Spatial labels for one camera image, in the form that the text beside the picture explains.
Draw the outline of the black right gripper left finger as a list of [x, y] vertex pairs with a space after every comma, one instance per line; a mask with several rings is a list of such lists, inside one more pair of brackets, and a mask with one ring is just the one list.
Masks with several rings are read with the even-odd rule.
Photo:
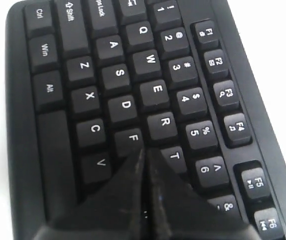
[[93, 196], [41, 226], [35, 240], [140, 240], [146, 149], [133, 151]]

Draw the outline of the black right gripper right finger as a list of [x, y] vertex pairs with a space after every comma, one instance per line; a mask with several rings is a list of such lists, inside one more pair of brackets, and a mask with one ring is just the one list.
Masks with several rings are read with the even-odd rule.
[[189, 187], [157, 148], [146, 150], [152, 231], [157, 240], [259, 240], [248, 222], [219, 211]]

